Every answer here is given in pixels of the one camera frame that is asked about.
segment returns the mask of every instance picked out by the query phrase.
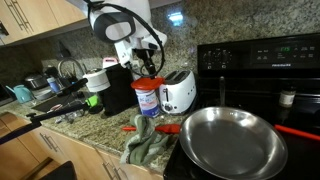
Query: cabinet handle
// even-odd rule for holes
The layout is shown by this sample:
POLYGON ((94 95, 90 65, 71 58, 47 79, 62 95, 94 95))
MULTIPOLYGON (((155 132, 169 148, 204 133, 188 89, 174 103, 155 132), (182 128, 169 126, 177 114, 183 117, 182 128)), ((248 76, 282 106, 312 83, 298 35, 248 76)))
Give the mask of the cabinet handle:
POLYGON ((42 139, 44 140, 44 142, 46 142, 47 146, 48 146, 50 149, 52 149, 50 143, 49 143, 48 140, 45 138, 45 135, 43 135, 43 134, 41 134, 41 133, 39 133, 39 134, 40 134, 40 136, 42 137, 42 139))
POLYGON ((112 167, 112 170, 113 170, 114 174, 116 175, 116 178, 117 178, 118 180, 121 180, 121 177, 120 177, 120 175, 119 175, 119 173, 118 173, 118 169, 116 169, 116 168, 113 166, 113 167, 112 167))
POLYGON ((14 20, 16 20, 16 23, 18 24, 20 30, 23 30, 22 27, 24 27, 24 29, 27 30, 27 27, 25 27, 25 24, 21 23, 23 20, 22 20, 21 17, 19 16, 19 12, 17 12, 17 10, 14 8, 13 4, 12 4, 12 3, 8 3, 6 0, 4 0, 4 2, 6 3, 9 11, 11 12, 14 20))
POLYGON ((103 166, 104 170, 107 172, 109 179, 113 179, 113 177, 111 176, 111 174, 108 170, 108 167, 107 167, 108 165, 109 165, 109 163, 108 164, 102 163, 102 166, 103 166))
POLYGON ((58 152, 58 150, 57 150, 57 147, 58 147, 58 146, 55 146, 55 145, 51 142, 51 140, 49 139, 50 136, 48 137, 48 136, 45 135, 44 137, 48 140, 49 144, 52 146, 52 149, 53 149, 55 152, 58 152))
POLYGON ((13 7, 14 7, 14 8, 16 9, 16 11, 18 12, 20 18, 22 19, 22 23, 24 24, 24 26, 25 26, 27 29, 29 29, 29 28, 28 28, 28 25, 29 25, 30 28, 31 28, 31 31, 33 31, 33 28, 32 28, 32 26, 30 25, 30 23, 29 23, 26 15, 25 15, 24 12, 22 11, 22 9, 21 9, 18 1, 17 1, 17 0, 11 0, 11 3, 13 4, 13 7))

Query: cabinet door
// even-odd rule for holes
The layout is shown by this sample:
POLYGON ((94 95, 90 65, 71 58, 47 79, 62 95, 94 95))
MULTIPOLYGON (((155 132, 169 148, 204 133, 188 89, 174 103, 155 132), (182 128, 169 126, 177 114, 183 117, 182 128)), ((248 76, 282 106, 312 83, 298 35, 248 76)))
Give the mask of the cabinet door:
MULTIPOLYGON (((0 136, 9 133, 10 130, 0 121, 0 136)), ((21 179, 39 162, 16 138, 0 146, 0 177, 6 180, 21 179)))
POLYGON ((32 136, 37 140, 39 146, 44 149, 47 155, 59 164, 63 164, 70 160, 57 143, 57 140, 55 139, 55 133, 52 133, 44 127, 39 127, 32 131, 32 136))
POLYGON ((31 36, 19 18, 18 13, 14 10, 11 2, 0 0, 0 21, 8 31, 9 35, 2 36, 4 44, 9 44, 31 36))
POLYGON ((59 27, 50 6, 45 0, 11 1, 33 35, 59 27))
MULTIPOLYGON (((4 122, 4 124, 11 130, 18 129, 21 126, 29 124, 28 122, 20 117, 17 117, 11 113, 6 113, 0 117, 0 119, 4 122)), ((19 136, 18 139, 21 143, 34 155, 34 157, 42 162, 48 156, 47 153, 39 146, 37 140, 35 140, 32 136, 32 132, 26 133, 22 136, 19 136)))
POLYGON ((114 174, 118 174, 120 178, 118 179, 128 179, 128 180, 140 180, 140 179, 150 179, 150 180, 161 180, 162 175, 155 171, 148 171, 147 169, 131 164, 120 164, 120 158, 113 154, 109 154, 101 151, 104 158, 108 158, 112 163, 114 174))
POLYGON ((54 139, 72 161, 78 179, 108 179, 102 160, 94 148, 58 133, 54 139))
POLYGON ((86 19, 86 16, 66 0, 47 0, 59 26, 65 26, 86 19))

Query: red utensil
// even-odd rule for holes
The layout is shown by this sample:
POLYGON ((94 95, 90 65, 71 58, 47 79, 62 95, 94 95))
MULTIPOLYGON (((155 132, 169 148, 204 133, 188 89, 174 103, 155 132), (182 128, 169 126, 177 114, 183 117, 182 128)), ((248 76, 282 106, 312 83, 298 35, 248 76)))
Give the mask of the red utensil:
POLYGON ((286 133, 294 134, 294 135, 297 135, 297 136, 301 136, 301 137, 305 137, 305 138, 309 138, 309 139, 320 141, 320 136, 315 135, 315 134, 311 134, 311 133, 303 132, 303 131, 300 131, 300 130, 288 128, 288 127, 281 126, 281 125, 278 125, 278 124, 276 124, 274 127, 277 130, 282 131, 282 132, 286 132, 286 133))
MULTIPOLYGON (((136 127, 134 126, 126 126, 123 127, 122 130, 124 131, 135 131, 136 127)), ((180 124, 166 124, 162 126, 157 126, 155 128, 156 131, 161 131, 166 134, 179 134, 180 132, 180 124)))

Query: kitchen counter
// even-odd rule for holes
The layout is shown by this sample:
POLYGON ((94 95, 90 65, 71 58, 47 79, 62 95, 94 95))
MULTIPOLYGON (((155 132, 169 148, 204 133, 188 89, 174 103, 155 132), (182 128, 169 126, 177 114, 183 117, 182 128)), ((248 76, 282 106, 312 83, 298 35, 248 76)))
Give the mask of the kitchen counter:
MULTIPOLYGON (((38 115, 41 112, 31 109, 32 103, 19 104, 17 101, 11 102, 0 107, 0 115, 10 112, 14 115, 26 118, 26 114, 35 112, 38 115)), ((122 131, 124 126, 130 126, 129 119, 131 116, 139 114, 138 106, 131 107, 122 113, 104 117, 103 111, 96 115, 85 113, 83 117, 77 117, 73 124, 65 121, 55 124, 55 118, 42 121, 42 125, 68 137, 94 145, 106 152, 121 156, 124 151, 126 137, 131 132, 122 131)), ((156 125, 181 123, 185 116, 160 115, 154 118, 156 125)), ((146 167, 162 174, 170 154, 173 150, 171 145, 163 154, 158 155, 146 167)))

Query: toaster slot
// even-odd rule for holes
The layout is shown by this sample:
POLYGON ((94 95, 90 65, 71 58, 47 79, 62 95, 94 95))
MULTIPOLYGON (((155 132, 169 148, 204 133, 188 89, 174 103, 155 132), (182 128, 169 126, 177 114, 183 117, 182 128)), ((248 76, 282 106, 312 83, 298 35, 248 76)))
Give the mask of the toaster slot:
POLYGON ((185 75, 187 74, 186 71, 182 71, 180 74, 178 74, 177 77, 174 78, 174 81, 180 82, 181 80, 184 79, 185 75))
POLYGON ((166 77, 166 80, 171 80, 177 73, 178 73, 178 71, 173 71, 172 73, 170 73, 170 74, 166 77))

